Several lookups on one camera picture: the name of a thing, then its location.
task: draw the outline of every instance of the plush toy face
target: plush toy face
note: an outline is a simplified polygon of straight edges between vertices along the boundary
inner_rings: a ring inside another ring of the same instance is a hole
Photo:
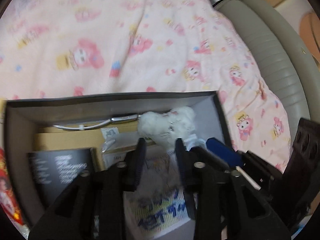
[[[195,130],[194,117],[194,111],[187,106],[165,114],[147,112],[139,119],[138,133],[166,149],[171,149],[174,148],[177,138],[187,139]]]

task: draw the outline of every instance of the white plush toy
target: white plush toy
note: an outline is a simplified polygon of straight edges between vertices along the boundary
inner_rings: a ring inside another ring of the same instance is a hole
[[[174,148],[177,138],[186,140],[196,129],[194,117],[195,112],[188,106],[165,114],[146,112],[139,118],[138,133],[169,150]]]

